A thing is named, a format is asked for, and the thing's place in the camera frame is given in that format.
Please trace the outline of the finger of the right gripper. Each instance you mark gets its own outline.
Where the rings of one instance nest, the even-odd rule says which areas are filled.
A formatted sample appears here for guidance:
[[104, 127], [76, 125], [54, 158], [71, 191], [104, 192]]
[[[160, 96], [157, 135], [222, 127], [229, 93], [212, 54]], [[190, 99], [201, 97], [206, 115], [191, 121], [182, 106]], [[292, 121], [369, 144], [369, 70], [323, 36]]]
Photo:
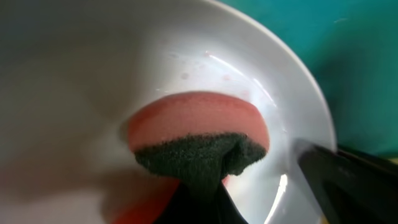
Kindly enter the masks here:
[[329, 223], [397, 224], [397, 164], [302, 139], [295, 141], [294, 154]]

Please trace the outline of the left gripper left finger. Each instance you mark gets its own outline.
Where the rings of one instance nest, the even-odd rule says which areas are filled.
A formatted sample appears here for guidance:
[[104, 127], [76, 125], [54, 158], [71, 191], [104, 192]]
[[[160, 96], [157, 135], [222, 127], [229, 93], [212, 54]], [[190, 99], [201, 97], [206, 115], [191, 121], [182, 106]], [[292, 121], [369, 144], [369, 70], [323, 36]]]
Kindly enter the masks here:
[[200, 204], [185, 184], [179, 184], [153, 224], [200, 224]]

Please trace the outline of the white plate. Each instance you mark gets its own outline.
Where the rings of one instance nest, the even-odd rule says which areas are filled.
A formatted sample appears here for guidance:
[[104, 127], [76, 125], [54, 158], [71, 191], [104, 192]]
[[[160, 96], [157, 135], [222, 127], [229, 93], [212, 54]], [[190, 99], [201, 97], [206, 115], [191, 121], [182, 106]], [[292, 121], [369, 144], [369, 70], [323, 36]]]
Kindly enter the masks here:
[[1, 222], [112, 223], [165, 181], [137, 165], [127, 120], [163, 96], [253, 104], [268, 155], [226, 184], [249, 223], [320, 223], [294, 142], [335, 149], [297, 55], [218, 1], [1, 2]]

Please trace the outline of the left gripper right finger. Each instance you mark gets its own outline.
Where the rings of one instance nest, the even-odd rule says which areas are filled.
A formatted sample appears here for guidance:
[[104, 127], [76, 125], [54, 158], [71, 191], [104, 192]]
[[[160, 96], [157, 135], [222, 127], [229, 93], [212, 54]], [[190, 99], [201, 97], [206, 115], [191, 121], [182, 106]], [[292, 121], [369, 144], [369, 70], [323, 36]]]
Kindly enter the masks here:
[[210, 203], [201, 208], [201, 220], [206, 224], [248, 224], [222, 183]]

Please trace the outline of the pink and green sponge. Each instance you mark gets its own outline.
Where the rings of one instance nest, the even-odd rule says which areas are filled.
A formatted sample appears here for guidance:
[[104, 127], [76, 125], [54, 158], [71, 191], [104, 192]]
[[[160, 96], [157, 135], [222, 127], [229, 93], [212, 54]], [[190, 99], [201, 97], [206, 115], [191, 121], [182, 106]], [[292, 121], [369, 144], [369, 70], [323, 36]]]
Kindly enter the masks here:
[[269, 149], [269, 134], [252, 104], [212, 92], [163, 97], [127, 122], [127, 141], [139, 165], [163, 181], [159, 190], [125, 209], [115, 223], [154, 223], [179, 186], [215, 192]]

